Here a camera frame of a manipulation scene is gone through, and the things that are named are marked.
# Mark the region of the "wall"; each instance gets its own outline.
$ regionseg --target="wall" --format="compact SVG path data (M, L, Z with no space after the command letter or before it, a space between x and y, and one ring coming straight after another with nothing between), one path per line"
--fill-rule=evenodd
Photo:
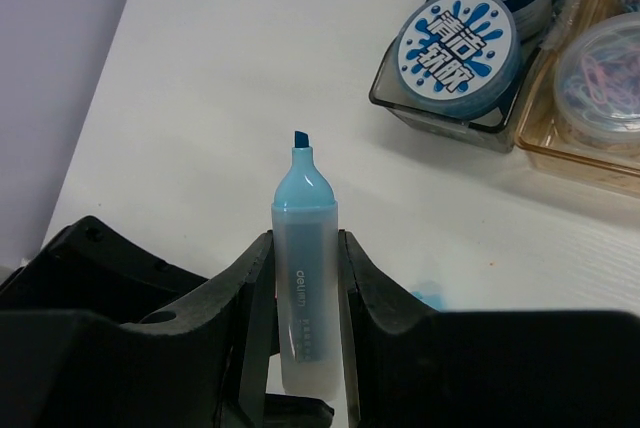
M35 254L126 0L0 0L0 265Z

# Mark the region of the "blue and white label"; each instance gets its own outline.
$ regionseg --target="blue and white label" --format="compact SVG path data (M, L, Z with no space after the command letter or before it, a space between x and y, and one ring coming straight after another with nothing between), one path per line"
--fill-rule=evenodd
M439 0L408 22L398 40L402 80L438 101L470 95L505 64L514 33L509 14L493 0Z

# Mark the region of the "blue splash graphic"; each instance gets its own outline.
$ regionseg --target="blue splash graphic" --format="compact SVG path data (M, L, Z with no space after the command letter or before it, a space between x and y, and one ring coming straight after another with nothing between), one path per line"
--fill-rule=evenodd
M438 10L435 13L441 12L441 7L437 6ZM461 0L456 0L453 3L451 14L457 19L459 19L464 28L469 29L475 35L478 35L482 38L482 40L487 43L494 40L498 40L504 36L504 32L501 29L491 29L494 20L497 18L499 14L496 10L489 13L491 6L488 3L480 3L475 7L463 7L463 3ZM411 67L411 73L414 75L420 75L420 78L416 80L416 84L418 86L423 86L425 84L425 79L431 77L432 73L427 71L427 69L418 62L418 59L426 54L429 50L429 47L439 42L442 39L440 34L433 34L429 31L429 22L425 18L420 18L414 25L416 31L422 33L424 36L418 40L418 44L420 47L416 47L411 49L406 54L406 59L409 61L414 61L415 64ZM462 62L462 64L468 68L474 77L478 76L481 78L488 77L493 68L491 65L483 63L481 60L491 60L495 57L495 51L489 50L486 55L484 50L478 49L473 55L469 57L469 59ZM403 66L402 71L407 71L407 67ZM445 89L445 85L436 80L434 87L434 91L439 93ZM458 93L465 93L469 90L469 83L467 81L463 81L457 87L456 91Z

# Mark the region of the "white table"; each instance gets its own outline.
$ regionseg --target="white table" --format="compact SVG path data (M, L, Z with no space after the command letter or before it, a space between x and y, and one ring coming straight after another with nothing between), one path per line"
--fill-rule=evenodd
M269 228L302 129L341 226L404 286L436 280L450 309L640 312L640 200L369 104L382 54L422 1L128 0L48 237L95 214L215 275Z

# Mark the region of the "clear lid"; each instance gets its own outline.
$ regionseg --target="clear lid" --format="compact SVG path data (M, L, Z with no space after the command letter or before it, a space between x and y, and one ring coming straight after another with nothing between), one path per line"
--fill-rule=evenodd
M640 13L616 16L583 33L558 64L556 105L588 136L640 143Z
M409 18L394 50L400 80L421 107L466 120L494 108L522 58L500 0L431 0Z

